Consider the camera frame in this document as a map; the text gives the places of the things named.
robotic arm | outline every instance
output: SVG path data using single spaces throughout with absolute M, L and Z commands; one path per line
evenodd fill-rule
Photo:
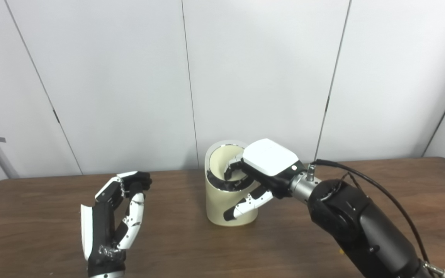
M 125 274 L 126 250 L 131 247 L 143 218 L 144 190 L 152 180 L 145 172 L 111 178 L 97 194 L 94 207 L 81 205 L 82 247 L 90 278 L 119 278 Z M 115 230 L 114 211 L 129 198 L 125 217 Z
M 445 278 L 445 270 L 422 261 L 415 248 L 360 188 L 343 180 L 320 181 L 290 150 L 269 140 L 250 144 L 226 165 L 225 178 L 242 170 L 261 185 L 224 213 L 226 220 L 273 197 L 295 197 L 314 223 L 328 232 L 366 278 Z

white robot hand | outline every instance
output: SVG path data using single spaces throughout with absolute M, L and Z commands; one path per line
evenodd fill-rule
M 111 178 L 97 194 L 94 207 L 81 205 L 82 247 L 90 278 L 119 278 L 125 273 L 126 249 L 140 230 L 144 190 L 152 180 L 146 172 L 128 172 Z M 129 198 L 125 217 L 114 227 L 114 211 Z

cylinder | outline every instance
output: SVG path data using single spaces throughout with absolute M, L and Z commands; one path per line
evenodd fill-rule
M 229 160 L 241 153 L 246 144 L 236 140 L 220 141 L 212 145 L 205 155 L 206 210 L 209 220 L 221 226 L 245 225 L 257 217 L 258 210 L 250 211 L 236 220 L 224 220 L 223 213 L 235 206 L 257 187 L 257 183 L 236 170 L 229 181 L 224 180 L 224 168 Z

brown tabletop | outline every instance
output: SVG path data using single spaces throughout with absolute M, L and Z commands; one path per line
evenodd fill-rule
M 445 159 L 419 158 L 346 163 L 385 186 L 417 225 L 431 262 L 445 268 Z M 319 167 L 317 177 L 343 172 Z M 0 181 L 0 278 L 86 277 L 80 204 L 111 175 Z M 273 200 L 257 220 L 219 227 L 205 216 L 201 170 L 152 173 L 143 225 L 127 252 L 126 277 L 345 278 L 361 277 L 331 236 L 295 199 Z M 415 243 L 390 201 L 365 191 Z

wire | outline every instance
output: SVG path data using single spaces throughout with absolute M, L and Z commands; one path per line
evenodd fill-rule
M 358 183 L 358 181 L 356 180 L 355 176 L 353 176 L 350 172 L 346 172 L 346 174 L 344 174 L 344 176 L 341 178 L 341 181 L 344 181 L 344 179 L 346 178 L 346 176 L 350 176 L 351 180 L 353 181 L 353 183 L 355 184 L 355 186 L 361 191 L 363 192 L 362 187 L 360 186 L 360 184 Z
M 403 214 L 404 218 L 406 219 L 406 221 L 410 225 L 411 230 L 413 231 L 413 234 L 415 235 L 415 239 L 416 239 L 416 241 L 418 243 L 418 247 L 420 248 L 420 252 L 422 253 L 423 260 L 428 262 L 428 263 L 430 263 L 429 257 L 427 255 L 427 252 L 425 251 L 425 247 L 423 246 L 422 238 L 420 237 L 420 234 L 418 233 L 418 230 L 416 229 L 415 224 L 411 220 L 411 218 L 408 215 L 408 213 L 406 212 L 406 210 L 404 210 L 403 206 L 401 206 L 401 204 L 396 200 L 396 198 L 394 198 L 394 196 L 392 196 L 389 193 L 389 191 L 387 191 L 387 189 L 385 189 L 378 182 L 374 181 L 372 178 L 369 178 L 368 176 L 362 174 L 361 172 L 359 172 L 359 171 L 357 171 L 357 170 L 355 170 L 353 168 L 350 168 L 348 166 L 339 164 L 338 162 L 317 159 L 314 162 L 312 162 L 312 164 L 344 169 L 344 170 L 346 170 L 348 172 L 351 172 L 351 173 L 359 176 L 360 178 L 363 178 L 364 180 L 366 180 L 367 182 L 369 182 L 370 184 L 372 184 L 376 188 L 378 188 L 383 194 L 385 194 L 385 196 L 387 196 L 395 204 L 395 206 L 399 209 L 399 211 L 401 211 L 401 213 Z

